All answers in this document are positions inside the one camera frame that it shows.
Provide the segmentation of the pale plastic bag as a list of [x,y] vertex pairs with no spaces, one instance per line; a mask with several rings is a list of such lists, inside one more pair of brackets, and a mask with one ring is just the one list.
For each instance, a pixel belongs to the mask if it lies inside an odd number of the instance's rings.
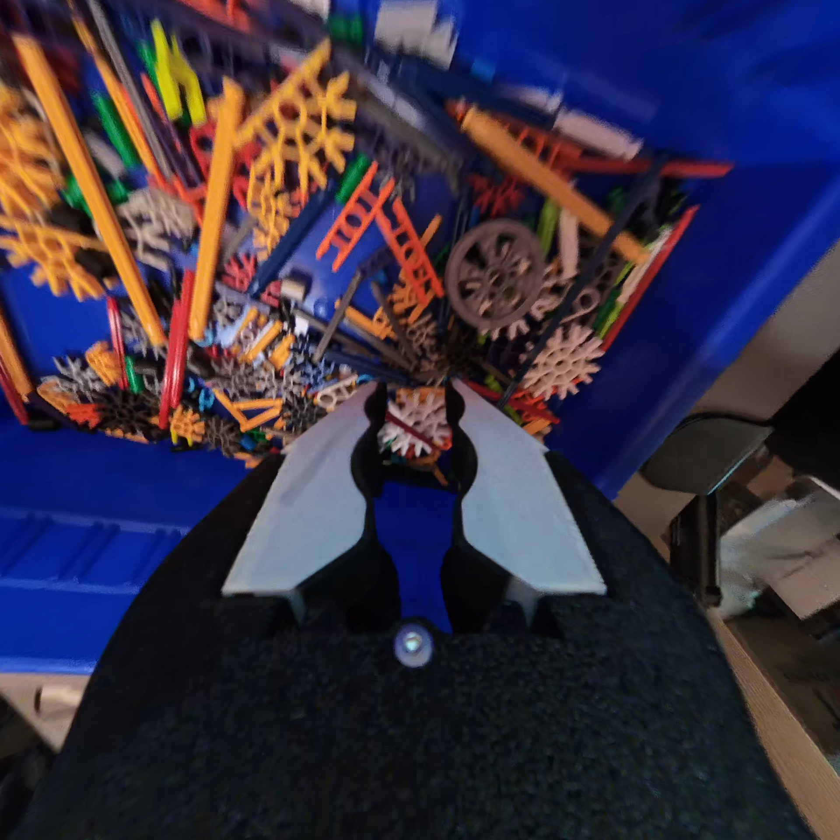
[[793,479],[720,536],[721,617],[748,612],[772,582],[811,560],[838,532],[838,490],[814,476]]

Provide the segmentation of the pile of colourful toy parts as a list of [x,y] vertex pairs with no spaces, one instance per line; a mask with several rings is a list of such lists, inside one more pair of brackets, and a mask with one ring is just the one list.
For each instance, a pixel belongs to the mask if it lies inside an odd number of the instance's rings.
[[2,2],[2,274],[110,334],[2,414],[255,467],[374,379],[436,471],[465,379],[538,443],[729,161],[452,62],[437,2]]

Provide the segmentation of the blue plastic bin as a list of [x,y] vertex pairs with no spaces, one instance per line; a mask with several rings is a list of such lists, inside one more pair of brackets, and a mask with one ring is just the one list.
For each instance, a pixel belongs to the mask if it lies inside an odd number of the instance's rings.
[[[838,238],[838,2],[442,2],[457,58],[682,154],[732,161],[547,445],[608,498]],[[2,404],[2,671],[90,673],[132,598],[240,480]]]

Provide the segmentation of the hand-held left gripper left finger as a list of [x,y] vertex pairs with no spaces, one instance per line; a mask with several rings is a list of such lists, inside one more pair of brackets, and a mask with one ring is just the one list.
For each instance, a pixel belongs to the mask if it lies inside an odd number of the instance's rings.
[[377,435],[386,388],[370,381],[291,444],[227,574],[222,595],[318,602],[369,597],[385,559],[375,527]]

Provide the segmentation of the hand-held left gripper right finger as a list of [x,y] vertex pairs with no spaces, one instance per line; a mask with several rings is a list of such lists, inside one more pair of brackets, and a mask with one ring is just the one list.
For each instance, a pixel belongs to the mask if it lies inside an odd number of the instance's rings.
[[468,545],[507,574],[505,601],[534,617],[545,596],[607,592],[546,459],[548,449],[462,381],[458,428],[477,457],[461,502]]

